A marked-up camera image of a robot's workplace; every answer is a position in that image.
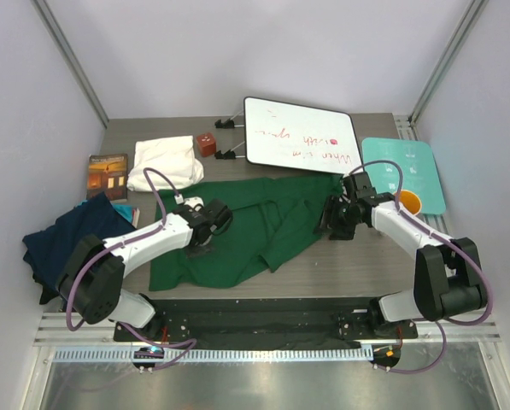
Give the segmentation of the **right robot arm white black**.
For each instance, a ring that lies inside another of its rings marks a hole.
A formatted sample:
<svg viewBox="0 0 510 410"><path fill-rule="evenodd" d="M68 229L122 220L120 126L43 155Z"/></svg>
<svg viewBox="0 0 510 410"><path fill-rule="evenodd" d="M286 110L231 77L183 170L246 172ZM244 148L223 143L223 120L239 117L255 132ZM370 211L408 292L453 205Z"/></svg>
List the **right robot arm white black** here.
<svg viewBox="0 0 510 410"><path fill-rule="evenodd" d="M392 239L414 261L412 289L370 301L366 324L374 336L387 337L398 324L413 319L471 326L490 316L493 296L471 239L454 239L422 222L398 195L377 193L365 172L351 173L341 185L342 194L325 199L315 232L351 240L357 226L366 225Z"/></svg>

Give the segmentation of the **green t-shirt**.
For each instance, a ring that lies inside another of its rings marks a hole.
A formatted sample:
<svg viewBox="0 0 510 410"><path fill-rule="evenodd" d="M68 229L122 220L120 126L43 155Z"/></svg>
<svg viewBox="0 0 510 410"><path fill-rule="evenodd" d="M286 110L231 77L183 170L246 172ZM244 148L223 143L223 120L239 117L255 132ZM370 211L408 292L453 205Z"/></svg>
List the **green t-shirt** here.
<svg viewBox="0 0 510 410"><path fill-rule="evenodd" d="M183 189L184 197L221 200L232 211L232 223L212 237L206 251L176 249L155 258L149 290L182 283L224 289L275 272L320 239L315 229L325 201L341 192L340 178L332 174L204 182Z"/></svg>

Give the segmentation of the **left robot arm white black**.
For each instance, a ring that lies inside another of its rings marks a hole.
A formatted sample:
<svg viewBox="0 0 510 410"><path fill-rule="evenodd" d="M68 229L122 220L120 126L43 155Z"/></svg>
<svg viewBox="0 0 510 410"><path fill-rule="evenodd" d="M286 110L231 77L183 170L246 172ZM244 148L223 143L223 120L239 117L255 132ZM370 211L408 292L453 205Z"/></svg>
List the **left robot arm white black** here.
<svg viewBox="0 0 510 410"><path fill-rule="evenodd" d="M143 340L155 340L162 333L163 314L147 296L124 290L124 278L171 251L205 246L232 221L232 211L221 200L205 205L194 197L139 230L104 240L82 238L56 283L67 302L67 328L77 331L108 319L133 328Z"/></svg>

